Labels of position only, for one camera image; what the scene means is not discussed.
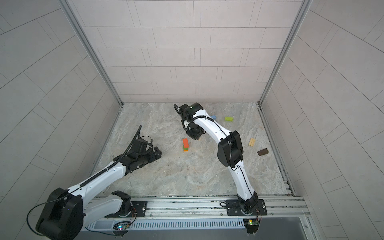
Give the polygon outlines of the red wood block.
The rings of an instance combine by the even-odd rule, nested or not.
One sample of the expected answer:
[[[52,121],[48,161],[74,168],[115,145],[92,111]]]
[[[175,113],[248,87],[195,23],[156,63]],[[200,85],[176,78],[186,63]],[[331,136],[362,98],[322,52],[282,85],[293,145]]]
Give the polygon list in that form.
[[[183,148],[189,148],[188,139],[183,139]]]

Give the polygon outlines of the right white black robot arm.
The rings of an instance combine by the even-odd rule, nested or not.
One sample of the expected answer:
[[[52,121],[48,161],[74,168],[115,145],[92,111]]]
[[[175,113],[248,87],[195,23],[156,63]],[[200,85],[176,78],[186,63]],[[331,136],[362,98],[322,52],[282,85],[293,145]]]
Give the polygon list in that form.
[[[259,198],[246,174],[240,134],[217,123],[199,103],[180,107],[174,104],[174,109],[181,117],[182,127],[190,138],[199,140],[203,134],[209,134],[217,144],[218,160],[231,173],[242,212],[245,215],[267,215],[263,200]]]

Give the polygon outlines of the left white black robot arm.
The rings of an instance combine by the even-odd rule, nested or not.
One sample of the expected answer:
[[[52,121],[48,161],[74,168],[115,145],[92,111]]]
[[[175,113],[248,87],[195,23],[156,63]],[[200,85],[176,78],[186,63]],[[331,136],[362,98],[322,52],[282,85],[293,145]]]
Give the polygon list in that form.
[[[52,191],[42,203],[44,208],[31,231],[51,240],[73,240],[89,224],[104,217],[129,218],[115,228],[127,231],[145,209],[136,207],[131,196],[122,191],[114,191],[103,198],[97,195],[117,180],[162,157],[153,139],[140,136],[140,132],[137,130],[124,153],[101,171],[72,187]]]

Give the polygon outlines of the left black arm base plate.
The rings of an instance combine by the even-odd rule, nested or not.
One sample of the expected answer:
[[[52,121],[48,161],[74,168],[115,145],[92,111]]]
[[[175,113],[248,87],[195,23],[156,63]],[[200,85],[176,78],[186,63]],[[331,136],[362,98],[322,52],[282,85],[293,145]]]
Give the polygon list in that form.
[[[145,216],[147,205],[147,201],[131,201],[129,204],[123,204],[121,209],[113,216],[115,218],[141,218]]]

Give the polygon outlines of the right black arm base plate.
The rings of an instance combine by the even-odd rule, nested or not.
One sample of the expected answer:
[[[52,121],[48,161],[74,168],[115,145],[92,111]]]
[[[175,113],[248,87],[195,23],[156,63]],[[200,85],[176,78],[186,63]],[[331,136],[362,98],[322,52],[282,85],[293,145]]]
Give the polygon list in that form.
[[[265,201],[259,199],[257,205],[250,213],[245,213],[240,207],[238,200],[225,200],[220,206],[227,210],[228,216],[266,216],[268,214]]]

